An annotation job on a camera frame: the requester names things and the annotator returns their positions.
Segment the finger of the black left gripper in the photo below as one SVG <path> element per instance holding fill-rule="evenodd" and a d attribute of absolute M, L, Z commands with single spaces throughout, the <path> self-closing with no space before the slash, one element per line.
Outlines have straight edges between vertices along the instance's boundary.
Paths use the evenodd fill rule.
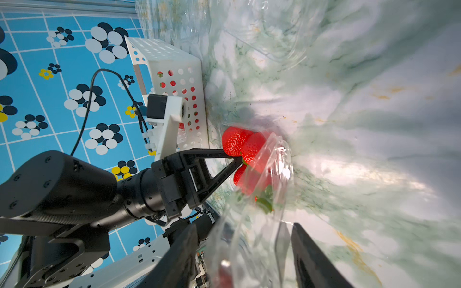
<path fill-rule="evenodd" d="M 242 164 L 241 158 L 233 158 L 217 175 L 211 176 L 205 159 L 199 159 L 190 168 L 193 182 L 191 209 L 202 205 Z"/>
<path fill-rule="evenodd" d="M 193 148 L 190 150 L 180 151 L 180 156 L 185 160 L 199 160 L 199 159 L 233 159 L 227 155 L 223 149 L 205 149 Z"/>

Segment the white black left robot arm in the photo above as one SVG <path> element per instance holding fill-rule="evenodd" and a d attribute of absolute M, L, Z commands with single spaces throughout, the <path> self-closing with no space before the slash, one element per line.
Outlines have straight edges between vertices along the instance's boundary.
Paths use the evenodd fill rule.
<path fill-rule="evenodd" d="M 147 219 L 160 226 L 202 205 L 241 165 L 231 157 L 217 175 L 220 149 L 191 149 L 125 180 L 59 151 L 43 152 L 1 185 L 1 232 L 22 236 L 1 278 L 4 288 L 68 284 L 110 250 L 109 232 Z"/>

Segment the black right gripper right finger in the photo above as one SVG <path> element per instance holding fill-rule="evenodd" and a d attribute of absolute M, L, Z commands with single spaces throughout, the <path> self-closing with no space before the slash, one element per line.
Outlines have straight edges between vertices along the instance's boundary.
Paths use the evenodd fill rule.
<path fill-rule="evenodd" d="M 294 224 L 291 243 L 296 280 L 300 288 L 352 288 L 298 223 Z"/>

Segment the aluminium front rail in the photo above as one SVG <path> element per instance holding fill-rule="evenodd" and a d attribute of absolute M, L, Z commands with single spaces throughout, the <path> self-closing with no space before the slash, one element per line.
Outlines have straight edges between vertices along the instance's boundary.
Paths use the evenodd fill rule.
<path fill-rule="evenodd" d="M 210 286 L 204 264 L 204 249 L 206 238 L 218 220 L 219 214 L 208 204 L 201 213 L 195 213 L 185 219 L 180 219 L 166 230 L 159 229 L 158 237 L 153 241 L 144 240 L 134 248 L 133 253 L 122 260 L 110 264 L 98 271 L 85 272 L 75 278 L 70 288 L 139 288 L 143 280 L 153 269 L 160 266 L 170 246 L 180 233 L 188 226 L 195 224 L 199 239 L 199 247 L 192 262 L 192 276 L 189 284 L 180 284 L 181 288 L 207 288 Z"/>

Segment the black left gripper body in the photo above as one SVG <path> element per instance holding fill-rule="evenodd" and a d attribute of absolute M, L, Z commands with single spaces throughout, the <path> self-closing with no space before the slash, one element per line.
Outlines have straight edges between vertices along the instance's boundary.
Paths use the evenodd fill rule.
<path fill-rule="evenodd" d="M 151 164 L 154 192 L 152 220 L 172 220 L 188 206 L 202 204 L 202 158 L 198 152 L 176 152 Z"/>

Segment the white perforated plastic basket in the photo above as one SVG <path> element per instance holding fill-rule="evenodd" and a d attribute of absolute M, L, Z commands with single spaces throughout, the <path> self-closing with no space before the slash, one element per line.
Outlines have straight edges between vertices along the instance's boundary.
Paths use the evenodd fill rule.
<path fill-rule="evenodd" d="M 128 51 L 136 73 L 136 80 L 146 107 L 150 94 L 178 96 L 185 99 L 187 110 L 184 122 L 179 124 L 178 151 L 208 148 L 208 130 L 202 68 L 199 58 L 162 40 L 126 38 Z M 148 126 L 144 133 L 153 126 Z"/>

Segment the red strawberry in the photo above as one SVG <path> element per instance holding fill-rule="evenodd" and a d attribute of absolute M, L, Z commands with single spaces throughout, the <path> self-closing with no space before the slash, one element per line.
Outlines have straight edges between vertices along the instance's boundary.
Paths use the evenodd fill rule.
<path fill-rule="evenodd" d="M 266 141 L 267 138 L 262 133 L 255 133 L 248 138 L 241 149 L 244 162 L 260 174 L 263 173 L 271 155 L 271 151 L 263 148 Z"/>
<path fill-rule="evenodd" d="M 228 127 L 222 136 L 224 152 L 231 157 L 239 157 L 241 149 L 253 132 L 238 127 Z"/>
<path fill-rule="evenodd" d="M 246 196 L 262 193 L 272 185 L 271 170 L 265 169 L 260 174 L 251 166 L 242 164 L 234 174 L 234 184 Z"/>

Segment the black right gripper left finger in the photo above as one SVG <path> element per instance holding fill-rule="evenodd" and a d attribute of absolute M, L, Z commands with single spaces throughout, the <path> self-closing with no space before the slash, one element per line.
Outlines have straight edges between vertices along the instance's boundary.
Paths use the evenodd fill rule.
<path fill-rule="evenodd" d="M 191 224 L 137 288 L 188 288 L 196 272 L 198 246 L 196 226 Z"/>

